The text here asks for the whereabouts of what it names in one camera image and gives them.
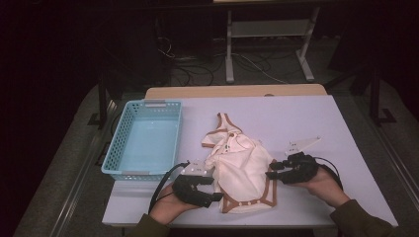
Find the white cloth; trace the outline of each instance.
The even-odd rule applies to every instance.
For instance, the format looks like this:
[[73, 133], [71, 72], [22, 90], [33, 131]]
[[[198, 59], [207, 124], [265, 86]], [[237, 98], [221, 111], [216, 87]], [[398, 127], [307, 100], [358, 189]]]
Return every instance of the white cloth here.
[[265, 172], [276, 162], [261, 142], [253, 140], [234, 125], [227, 114], [218, 114], [216, 130], [207, 133], [203, 147], [212, 148], [206, 169], [214, 168], [214, 188], [224, 193], [219, 203], [223, 213], [244, 213], [277, 204], [277, 182]]

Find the floor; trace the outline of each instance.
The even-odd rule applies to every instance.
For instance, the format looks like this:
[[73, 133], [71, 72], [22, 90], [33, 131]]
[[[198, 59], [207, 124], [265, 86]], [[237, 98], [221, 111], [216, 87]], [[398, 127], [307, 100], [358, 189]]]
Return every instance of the floor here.
[[[327, 65], [339, 39], [315, 39], [307, 52], [315, 77], [314, 83], [325, 84], [340, 72]], [[250, 39], [234, 42], [233, 65], [235, 85], [306, 83], [294, 55], [301, 39]], [[222, 39], [215, 40], [214, 57], [210, 62], [195, 60], [191, 55], [176, 55], [170, 86], [226, 85]], [[372, 123], [368, 115], [369, 90], [353, 96], [350, 86], [354, 78], [330, 88], [367, 165], [396, 220], [398, 236], [419, 232], [419, 123], [404, 108], [397, 93], [384, 82], [380, 87], [380, 107], [391, 111], [397, 122]], [[112, 139], [117, 116], [124, 102], [140, 99], [143, 94], [125, 94], [120, 101], [109, 103], [109, 119], [103, 129], [88, 125], [98, 112], [97, 87], [79, 107], [42, 184], [18, 227], [15, 236], [123, 236], [129, 229], [104, 225], [102, 217], [113, 179], [102, 174], [100, 164], [106, 144]], [[251, 236], [310, 236], [278, 231], [257, 232]], [[336, 236], [335, 229], [316, 230], [319, 237]], [[177, 231], [172, 236], [179, 236]]]

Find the basket handle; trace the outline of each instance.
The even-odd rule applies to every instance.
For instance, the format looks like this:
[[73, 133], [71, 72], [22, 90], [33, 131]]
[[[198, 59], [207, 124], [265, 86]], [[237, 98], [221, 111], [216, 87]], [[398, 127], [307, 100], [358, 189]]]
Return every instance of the basket handle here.
[[146, 107], [166, 107], [165, 100], [144, 100]]
[[149, 171], [123, 171], [123, 175], [135, 176], [135, 175], [150, 175]]

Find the dark green sleeve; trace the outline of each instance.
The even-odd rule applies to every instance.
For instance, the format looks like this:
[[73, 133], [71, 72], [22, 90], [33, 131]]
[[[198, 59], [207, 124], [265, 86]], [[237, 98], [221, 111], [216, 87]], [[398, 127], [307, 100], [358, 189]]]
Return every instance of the dark green sleeve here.
[[391, 224], [369, 215], [354, 199], [336, 208], [330, 217], [345, 237], [395, 236]]
[[147, 214], [143, 214], [138, 224], [126, 237], [166, 237], [169, 227], [155, 221]]

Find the metal stand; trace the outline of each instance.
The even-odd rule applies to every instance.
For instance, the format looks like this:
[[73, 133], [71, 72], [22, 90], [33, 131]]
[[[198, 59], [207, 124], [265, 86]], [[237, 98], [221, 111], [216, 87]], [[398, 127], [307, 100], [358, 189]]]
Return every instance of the metal stand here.
[[358, 65], [357, 67], [353, 68], [352, 70], [345, 72], [344, 74], [334, 78], [333, 80], [329, 81], [328, 83], [324, 84], [323, 87], [326, 90], [329, 90], [330, 88], [334, 87], [335, 85], [345, 81], [346, 79], [355, 76], [362, 71], [366, 70], [368, 68], [367, 63], [363, 63], [361, 65]]
[[231, 39], [246, 37], [279, 37], [279, 36], [302, 36], [304, 42], [301, 49], [297, 50], [296, 57], [305, 75], [307, 82], [312, 82], [314, 76], [308, 66], [305, 54], [311, 40], [315, 22], [320, 11], [315, 7], [310, 19], [285, 20], [285, 21], [263, 21], [263, 22], [232, 22], [231, 11], [227, 17], [227, 53], [225, 57], [226, 83], [234, 83], [233, 63], [231, 58]]
[[99, 80], [98, 90], [99, 90], [99, 129], [102, 129], [102, 127], [104, 127], [105, 122], [108, 118], [106, 87], [105, 87], [103, 75], [101, 75], [101, 78]]
[[383, 122], [396, 122], [394, 116], [391, 114], [391, 112], [388, 109], [382, 109], [382, 112], [385, 115], [384, 118], [379, 117], [379, 81], [380, 79], [381, 78], [379, 76], [379, 72], [375, 68], [374, 75], [371, 82], [370, 117], [377, 126], [381, 126]]

